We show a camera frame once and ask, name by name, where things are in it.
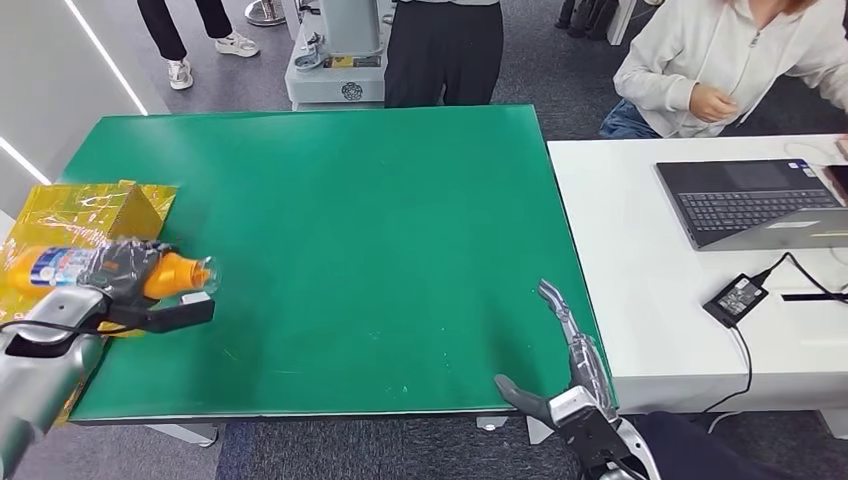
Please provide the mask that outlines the seated person's right hand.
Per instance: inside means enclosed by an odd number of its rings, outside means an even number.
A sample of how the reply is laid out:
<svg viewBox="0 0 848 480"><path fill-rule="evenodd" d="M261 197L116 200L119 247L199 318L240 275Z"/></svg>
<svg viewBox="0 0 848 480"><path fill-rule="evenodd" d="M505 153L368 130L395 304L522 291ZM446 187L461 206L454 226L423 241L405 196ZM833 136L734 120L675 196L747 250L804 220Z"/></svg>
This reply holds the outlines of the seated person's right hand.
<svg viewBox="0 0 848 480"><path fill-rule="evenodd" d="M696 83L690 94L689 112L703 122L715 123L736 115L738 106L722 91Z"/></svg>

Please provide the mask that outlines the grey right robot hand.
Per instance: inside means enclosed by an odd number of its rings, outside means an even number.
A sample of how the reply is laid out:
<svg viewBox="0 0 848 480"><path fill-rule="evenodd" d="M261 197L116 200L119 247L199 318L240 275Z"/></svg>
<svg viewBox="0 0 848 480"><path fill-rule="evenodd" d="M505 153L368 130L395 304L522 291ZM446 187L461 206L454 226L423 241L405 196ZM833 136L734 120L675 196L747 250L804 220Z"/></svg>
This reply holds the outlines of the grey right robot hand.
<svg viewBox="0 0 848 480"><path fill-rule="evenodd" d="M579 329L557 287L541 279L536 291L547 302L564 333L569 356L569 388L554 397L544 398L520 389L508 376L498 374L494 382L500 395L518 411L552 430L563 426L566 419L585 406L597 409L605 420L618 427L620 417L614 405L613 389L594 340Z"/></svg>

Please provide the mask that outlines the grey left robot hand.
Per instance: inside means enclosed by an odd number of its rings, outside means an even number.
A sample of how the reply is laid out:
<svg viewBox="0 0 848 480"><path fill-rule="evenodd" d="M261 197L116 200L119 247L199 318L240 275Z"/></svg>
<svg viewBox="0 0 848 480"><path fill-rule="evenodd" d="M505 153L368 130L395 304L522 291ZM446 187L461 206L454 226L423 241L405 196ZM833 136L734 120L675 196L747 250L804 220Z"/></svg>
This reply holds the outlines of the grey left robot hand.
<svg viewBox="0 0 848 480"><path fill-rule="evenodd" d="M159 240L109 241L92 249L76 284L96 289L118 305L152 307L155 301L143 293L145 282L159 261L173 252L171 244Z"/></svg>

